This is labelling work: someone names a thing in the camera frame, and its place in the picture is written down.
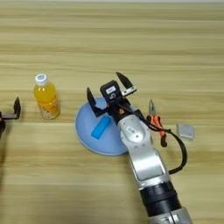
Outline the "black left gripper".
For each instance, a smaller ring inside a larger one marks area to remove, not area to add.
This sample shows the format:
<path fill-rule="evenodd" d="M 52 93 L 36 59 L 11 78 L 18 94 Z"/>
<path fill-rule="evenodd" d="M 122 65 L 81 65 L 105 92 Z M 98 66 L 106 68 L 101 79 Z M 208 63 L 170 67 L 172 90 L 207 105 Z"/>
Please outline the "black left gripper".
<path fill-rule="evenodd" d="M 5 130 L 6 127 L 6 120 L 12 120 L 12 119 L 18 119 L 20 117 L 20 112 L 21 112 L 21 105 L 20 105 L 20 100 L 17 97 L 15 102 L 14 102 L 14 114 L 6 114 L 3 115 L 2 112 L 0 112 L 0 139 L 2 137 L 2 134 Z"/>

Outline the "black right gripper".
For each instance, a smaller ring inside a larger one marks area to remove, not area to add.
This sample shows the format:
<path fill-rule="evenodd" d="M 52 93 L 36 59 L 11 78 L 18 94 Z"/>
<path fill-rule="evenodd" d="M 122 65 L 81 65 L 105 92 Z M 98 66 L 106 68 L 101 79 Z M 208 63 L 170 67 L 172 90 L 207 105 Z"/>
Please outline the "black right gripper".
<path fill-rule="evenodd" d="M 106 101 L 105 108 L 96 107 L 95 98 L 89 87 L 87 88 L 87 100 L 96 116 L 108 113 L 114 119 L 115 123 L 119 123 L 125 116 L 132 114 L 127 96 L 135 93 L 137 89 L 125 75 L 120 72 L 116 72 L 116 75 L 126 89 L 122 91 L 118 86 L 101 86 L 101 94 Z"/>

